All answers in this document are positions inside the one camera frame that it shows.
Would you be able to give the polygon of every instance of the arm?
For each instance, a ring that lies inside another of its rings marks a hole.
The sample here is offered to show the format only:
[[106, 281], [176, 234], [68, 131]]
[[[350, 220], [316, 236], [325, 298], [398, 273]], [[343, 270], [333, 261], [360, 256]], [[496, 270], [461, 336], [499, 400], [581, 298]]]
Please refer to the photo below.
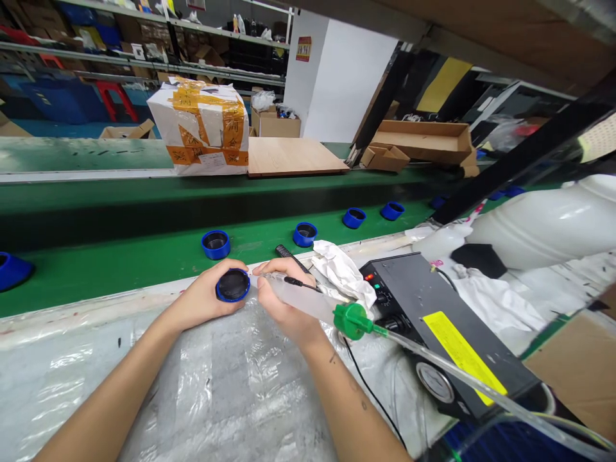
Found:
[[216, 283], [230, 268], [248, 271], [240, 261], [224, 260], [202, 273], [156, 318], [34, 461], [115, 461], [154, 378], [182, 331], [232, 314], [244, 305], [216, 298]]
[[[253, 270], [260, 275], [280, 271], [314, 286], [293, 259], [275, 259]], [[342, 462], [400, 461], [411, 457], [389, 429], [357, 381], [338, 357], [318, 320], [282, 303], [265, 278], [259, 278], [259, 301], [293, 340], [312, 373], [329, 430]]]

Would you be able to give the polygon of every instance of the taped package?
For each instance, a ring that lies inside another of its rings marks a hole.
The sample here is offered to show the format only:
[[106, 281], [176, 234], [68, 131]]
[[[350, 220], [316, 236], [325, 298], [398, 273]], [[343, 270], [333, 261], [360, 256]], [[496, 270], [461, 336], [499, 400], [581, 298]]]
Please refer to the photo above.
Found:
[[169, 77], [148, 106], [178, 175], [248, 172], [248, 113], [232, 85]]

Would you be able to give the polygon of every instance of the white pillar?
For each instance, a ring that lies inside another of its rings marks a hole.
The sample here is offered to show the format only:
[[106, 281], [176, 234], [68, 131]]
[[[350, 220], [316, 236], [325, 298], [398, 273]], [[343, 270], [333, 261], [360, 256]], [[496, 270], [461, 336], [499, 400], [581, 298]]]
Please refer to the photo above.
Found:
[[[310, 37], [308, 62], [296, 59]], [[398, 40], [305, 10], [295, 15], [284, 104], [302, 120], [301, 136], [353, 141]]]

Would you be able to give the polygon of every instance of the forearm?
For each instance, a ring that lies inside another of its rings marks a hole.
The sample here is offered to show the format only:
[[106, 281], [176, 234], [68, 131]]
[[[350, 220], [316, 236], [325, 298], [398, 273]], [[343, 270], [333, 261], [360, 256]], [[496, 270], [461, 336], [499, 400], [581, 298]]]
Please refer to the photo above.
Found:
[[411, 460], [325, 335], [302, 353], [340, 461]]
[[126, 357], [36, 456], [36, 462], [111, 462], [181, 333], [163, 312]]

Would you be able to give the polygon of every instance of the red sign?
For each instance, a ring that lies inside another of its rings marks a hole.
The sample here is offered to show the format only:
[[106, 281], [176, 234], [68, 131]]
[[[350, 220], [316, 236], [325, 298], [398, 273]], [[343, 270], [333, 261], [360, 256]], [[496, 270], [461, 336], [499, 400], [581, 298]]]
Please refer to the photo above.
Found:
[[295, 59], [308, 62], [310, 60], [310, 48], [312, 48], [312, 38], [300, 37], [297, 40], [297, 55]]

